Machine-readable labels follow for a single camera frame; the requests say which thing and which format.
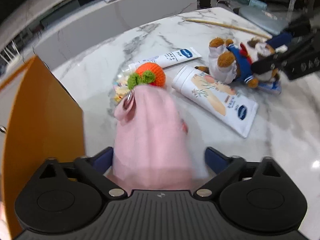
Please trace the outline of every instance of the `hand cream tube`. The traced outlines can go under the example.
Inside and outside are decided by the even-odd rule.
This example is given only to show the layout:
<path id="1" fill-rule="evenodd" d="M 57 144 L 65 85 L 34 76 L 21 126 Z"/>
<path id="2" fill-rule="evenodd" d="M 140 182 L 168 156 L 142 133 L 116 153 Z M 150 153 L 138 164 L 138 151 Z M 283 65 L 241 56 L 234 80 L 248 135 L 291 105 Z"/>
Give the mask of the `hand cream tube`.
<path id="1" fill-rule="evenodd" d="M 157 63 L 160 67 L 166 68 L 181 62 L 192 60 L 194 58 L 201 57 L 201 55 L 193 48 L 180 49 L 174 52 L 166 53 L 161 56 L 156 56 L 148 59 L 144 59 L 135 63 L 129 64 L 129 70 L 131 73 L 135 72 L 138 67 L 146 62 Z"/>
<path id="2" fill-rule="evenodd" d="M 187 65 L 173 79 L 172 87 L 247 138 L 257 113 L 256 102 Z"/>

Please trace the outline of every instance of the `orange crocheted ball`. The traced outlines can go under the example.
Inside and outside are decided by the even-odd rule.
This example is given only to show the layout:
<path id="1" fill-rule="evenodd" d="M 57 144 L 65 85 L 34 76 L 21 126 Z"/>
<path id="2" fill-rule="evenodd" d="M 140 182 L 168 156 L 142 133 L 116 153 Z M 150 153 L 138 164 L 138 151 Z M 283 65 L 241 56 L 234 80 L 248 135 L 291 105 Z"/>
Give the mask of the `orange crocheted ball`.
<path id="1" fill-rule="evenodd" d="M 143 72 L 146 70 L 150 70 L 153 74 L 156 76 L 156 80 L 151 83 L 151 85 L 155 85 L 157 87 L 163 87 L 165 84 L 165 74 L 162 69 L 158 64 L 152 63 L 152 62 L 147 62 L 142 64 L 140 67 L 137 68 L 136 73 L 139 76 L 142 76 Z"/>

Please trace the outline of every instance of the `blue oval logo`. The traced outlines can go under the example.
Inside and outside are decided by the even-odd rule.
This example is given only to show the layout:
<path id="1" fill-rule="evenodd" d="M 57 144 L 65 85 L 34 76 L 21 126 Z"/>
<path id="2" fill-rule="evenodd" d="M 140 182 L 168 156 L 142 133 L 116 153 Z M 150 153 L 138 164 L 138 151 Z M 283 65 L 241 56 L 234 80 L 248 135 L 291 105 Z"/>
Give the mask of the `blue oval logo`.
<path id="1" fill-rule="evenodd" d="M 191 58 L 193 56 L 191 51 L 187 49 L 181 49 L 180 52 L 183 56 L 186 56 L 187 58 Z"/>
<path id="2" fill-rule="evenodd" d="M 247 115 L 247 108 L 245 106 L 240 106 L 238 109 L 238 117 L 244 120 Z"/>

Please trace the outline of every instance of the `ribbed gray panel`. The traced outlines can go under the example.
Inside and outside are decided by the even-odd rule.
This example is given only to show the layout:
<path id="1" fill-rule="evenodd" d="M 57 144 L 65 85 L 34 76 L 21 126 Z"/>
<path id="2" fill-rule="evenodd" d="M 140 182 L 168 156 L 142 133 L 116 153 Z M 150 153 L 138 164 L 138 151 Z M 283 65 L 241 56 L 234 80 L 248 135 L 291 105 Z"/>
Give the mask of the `ribbed gray panel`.
<path id="1" fill-rule="evenodd" d="M 59 236 L 25 231 L 16 240 L 306 240 L 299 232 L 256 236 L 234 228 L 211 202 L 188 191 L 140 191 L 112 201 L 86 228 Z"/>

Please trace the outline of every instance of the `pink pouch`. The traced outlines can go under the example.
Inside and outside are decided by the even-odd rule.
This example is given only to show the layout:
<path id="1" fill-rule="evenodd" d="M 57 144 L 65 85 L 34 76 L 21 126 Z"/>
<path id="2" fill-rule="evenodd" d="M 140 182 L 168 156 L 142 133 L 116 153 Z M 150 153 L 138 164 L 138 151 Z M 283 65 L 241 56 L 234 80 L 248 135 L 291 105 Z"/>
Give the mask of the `pink pouch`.
<path id="1" fill-rule="evenodd" d="M 164 89 L 139 85 L 124 109 L 116 107 L 118 120 L 113 175 L 130 195 L 132 189 L 191 189 L 192 166 L 186 133 L 175 103 Z"/>

